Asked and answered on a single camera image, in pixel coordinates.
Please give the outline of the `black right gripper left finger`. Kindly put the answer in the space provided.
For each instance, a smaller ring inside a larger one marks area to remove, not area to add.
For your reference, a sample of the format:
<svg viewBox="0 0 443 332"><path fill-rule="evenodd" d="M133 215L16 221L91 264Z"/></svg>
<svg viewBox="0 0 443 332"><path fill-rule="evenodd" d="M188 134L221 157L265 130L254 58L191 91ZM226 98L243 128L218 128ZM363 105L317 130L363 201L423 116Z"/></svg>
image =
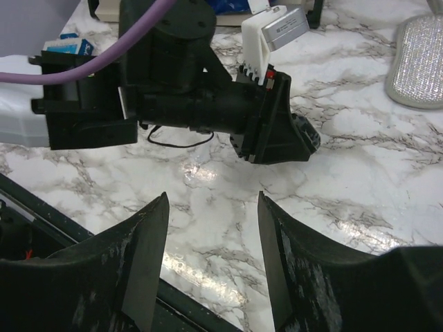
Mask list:
<svg viewBox="0 0 443 332"><path fill-rule="evenodd" d="M1 261L2 331L150 331L169 201L46 258Z"/></svg>

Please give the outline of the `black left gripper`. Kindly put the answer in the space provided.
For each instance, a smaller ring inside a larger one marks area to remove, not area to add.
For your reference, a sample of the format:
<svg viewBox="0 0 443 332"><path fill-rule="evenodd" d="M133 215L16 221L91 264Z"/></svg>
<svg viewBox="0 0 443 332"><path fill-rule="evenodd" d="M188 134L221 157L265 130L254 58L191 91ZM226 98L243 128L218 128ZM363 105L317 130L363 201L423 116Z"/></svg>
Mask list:
<svg viewBox="0 0 443 332"><path fill-rule="evenodd" d="M252 75L238 71L235 83L246 101L245 125L230 135L237 156L258 165L308 161L310 151L289 107L291 78L267 71L260 86Z"/></svg>

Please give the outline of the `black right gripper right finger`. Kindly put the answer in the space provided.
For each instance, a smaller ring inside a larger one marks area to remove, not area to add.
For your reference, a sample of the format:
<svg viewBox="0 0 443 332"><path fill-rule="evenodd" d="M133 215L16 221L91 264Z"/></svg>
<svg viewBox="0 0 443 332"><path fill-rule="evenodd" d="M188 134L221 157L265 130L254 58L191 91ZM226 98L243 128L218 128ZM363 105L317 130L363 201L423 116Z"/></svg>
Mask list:
<svg viewBox="0 0 443 332"><path fill-rule="evenodd" d="M371 255L291 217L264 194L257 205L276 331L441 331L442 248Z"/></svg>

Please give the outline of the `black earbud charging case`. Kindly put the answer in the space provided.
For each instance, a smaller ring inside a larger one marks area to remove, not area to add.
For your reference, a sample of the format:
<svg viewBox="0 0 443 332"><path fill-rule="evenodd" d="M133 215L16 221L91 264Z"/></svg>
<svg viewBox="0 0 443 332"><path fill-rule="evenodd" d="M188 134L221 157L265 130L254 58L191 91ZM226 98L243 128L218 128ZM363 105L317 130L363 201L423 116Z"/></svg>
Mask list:
<svg viewBox="0 0 443 332"><path fill-rule="evenodd" d="M292 113L291 117L310 153L317 152L321 144L320 134L306 117L296 113Z"/></svg>

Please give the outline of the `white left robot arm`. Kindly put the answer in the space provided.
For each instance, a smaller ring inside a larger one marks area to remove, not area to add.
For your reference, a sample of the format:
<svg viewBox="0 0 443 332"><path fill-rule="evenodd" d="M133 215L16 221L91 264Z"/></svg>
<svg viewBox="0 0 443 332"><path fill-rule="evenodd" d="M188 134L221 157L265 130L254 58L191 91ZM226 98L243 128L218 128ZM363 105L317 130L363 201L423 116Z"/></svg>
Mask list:
<svg viewBox="0 0 443 332"><path fill-rule="evenodd" d="M320 136L291 112L291 78L269 62L308 30L304 11L266 7L246 20L236 76L211 48L215 26L205 1L122 1L118 41L99 56L2 57L1 141L94 149L135 143L139 129L179 127L227 133L250 163L309 160Z"/></svg>

